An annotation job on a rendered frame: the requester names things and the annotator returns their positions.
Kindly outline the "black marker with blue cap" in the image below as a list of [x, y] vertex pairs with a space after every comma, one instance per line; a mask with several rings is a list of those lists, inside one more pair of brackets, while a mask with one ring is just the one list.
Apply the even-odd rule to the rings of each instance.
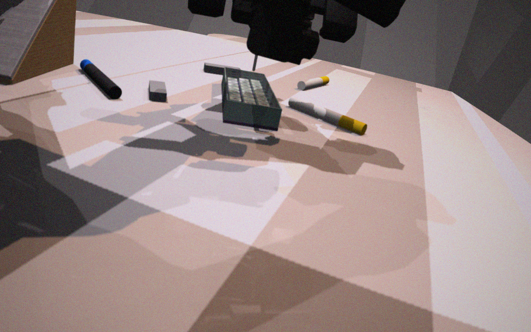
[[122, 89], [102, 73], [90, 60], [83, 59], [80, 67], [112, 100], [117, 100], [121, 97]]

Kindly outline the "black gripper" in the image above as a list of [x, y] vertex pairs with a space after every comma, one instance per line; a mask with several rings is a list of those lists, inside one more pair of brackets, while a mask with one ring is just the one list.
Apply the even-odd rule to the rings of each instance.
[[[357, 28], [358, 14], [334, 0], [309, 0], [311, 4], [307, 21], [315, 17], [315, 13], [323, 15], [322, 28], [319, 35], [323, 39], [347, 42], [354, 36]], [[208, 17], [220, 17], [224, 14], [226, 0], [188, 0], [191, 13]], [[232, 0], [230, 17], [232, 21], [249, 25], [251, 28], [254, 14], [252, 0]]]

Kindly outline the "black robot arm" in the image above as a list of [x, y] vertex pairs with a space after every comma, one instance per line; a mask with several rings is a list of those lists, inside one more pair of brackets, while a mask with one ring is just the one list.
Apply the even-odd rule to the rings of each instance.
[[[406, 0], [334, 1], [385, 28], [397, 18]], [[306, 20], [309, 0], [252, 0], [251, 7], [254, 17], [247, 47], [252, 54], [297, 65], [313, 58], [319, 33]]]

